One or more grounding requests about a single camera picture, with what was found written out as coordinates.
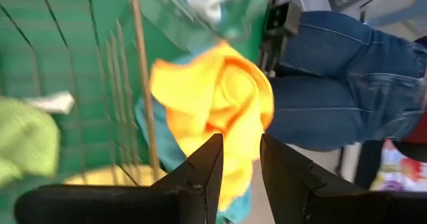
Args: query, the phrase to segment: blue jeans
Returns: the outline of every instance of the blue jeans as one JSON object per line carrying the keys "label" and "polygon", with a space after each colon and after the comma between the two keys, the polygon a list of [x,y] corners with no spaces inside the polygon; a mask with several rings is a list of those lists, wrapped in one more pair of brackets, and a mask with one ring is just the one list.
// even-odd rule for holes
{"label": "blue jeans", "polygon": [[340,13],[303,13],[270,80],[274,120],[266,133],[304,149],[402,139],[424,113],[427,50]]}

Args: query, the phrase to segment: black clip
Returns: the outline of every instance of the black clip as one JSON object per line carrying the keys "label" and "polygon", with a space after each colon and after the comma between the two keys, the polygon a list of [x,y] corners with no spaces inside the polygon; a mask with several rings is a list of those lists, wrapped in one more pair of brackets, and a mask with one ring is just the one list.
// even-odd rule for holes
{"label": "black clip", "polygon": [[260,69],[268,77],[274,76],[274,68],[284,54],[288,38],[298,34],[301,13],[301,8],[291,1],[271,7],[268,11],[260,61]]}

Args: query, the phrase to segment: person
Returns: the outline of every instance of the person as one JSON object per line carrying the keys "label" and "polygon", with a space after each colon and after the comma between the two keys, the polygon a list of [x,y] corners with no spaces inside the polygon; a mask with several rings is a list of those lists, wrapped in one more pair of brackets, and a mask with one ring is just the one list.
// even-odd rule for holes
{"label": "person", "polygon": [[404,139],[424,114],[426,64],[421,43],[345,14],[305,12],[277,64],[285,75],[270,79],[275,113],[266,133],[314,151]]}

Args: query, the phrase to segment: yellow cloth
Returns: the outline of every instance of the yellow cloth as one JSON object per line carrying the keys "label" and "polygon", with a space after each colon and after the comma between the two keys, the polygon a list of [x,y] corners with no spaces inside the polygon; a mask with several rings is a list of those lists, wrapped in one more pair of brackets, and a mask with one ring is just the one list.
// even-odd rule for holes
{"label": "yellow cloth", "polygon": [[[150,186],[154,183],[153,180],[153,169],[148,165],[140,165],[137,168],[135,167],[126,167],[127,172],[135,173],[139,172],[139,179],[137,175],[131,175],[133,180],[138,183],[140,186]],[[117,182],[114,181],[114,174],[117,177]],[[159,170],[160,178],[166,176],[166,173],[162,170]],[[82,175],[76,175],[68,178],[63,183],[67,185],[120,185],[120,186],[134,186],[134,182],[124,173],[124,171],[119,167],[115,166],[104,167],[96,169],[93,171],[88,171],[84,173],[86,181],[84,181]]]}
{"label": "yellow cloth", "polygon": [[157,60],[151,92],[166,108],[167,125],[188,157],[214,133],[224,136],[224,173],[219,210],[242,196],[260,157],[261,134],[274,100],[265,75],[225,41],[187,65]]}

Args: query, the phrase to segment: light green fabric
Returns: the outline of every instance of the light green fabric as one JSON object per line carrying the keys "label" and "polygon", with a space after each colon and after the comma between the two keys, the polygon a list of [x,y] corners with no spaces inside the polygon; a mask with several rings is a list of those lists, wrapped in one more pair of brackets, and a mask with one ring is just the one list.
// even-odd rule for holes
{"label": "light green fabric", "polygon": [[59,130],[49,114],[0,98],[0,188],[24,174],[53,176],[58,151]]}

